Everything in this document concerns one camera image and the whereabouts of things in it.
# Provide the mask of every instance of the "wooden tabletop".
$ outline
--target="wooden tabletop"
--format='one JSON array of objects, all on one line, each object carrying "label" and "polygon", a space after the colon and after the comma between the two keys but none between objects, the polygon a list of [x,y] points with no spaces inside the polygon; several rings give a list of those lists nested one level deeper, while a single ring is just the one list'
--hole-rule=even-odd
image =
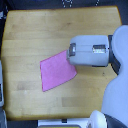
[{"label": "wooden tabletop", "polygon": [[110,35],[121,25],[116,7],[10,11],[4,29],[2,66],[8,119],[89,117],[101,110],[111,66],[76,66],[77,76],[42,92],[40,61],[68,49],[76,35]]}]

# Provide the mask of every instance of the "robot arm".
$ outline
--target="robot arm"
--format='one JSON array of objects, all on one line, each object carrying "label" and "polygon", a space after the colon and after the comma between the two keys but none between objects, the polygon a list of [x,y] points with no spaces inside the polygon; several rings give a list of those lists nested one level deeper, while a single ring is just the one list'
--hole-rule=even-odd
[{"label": "robot arm", "polygon": [[128,127],[128,26],[119,27],[109,43],[107,36],[76,36],[71,39],[67,59],[73,65],[107,66],[118,76],[106,87],[101,112],[94,111],[88,128]]}]

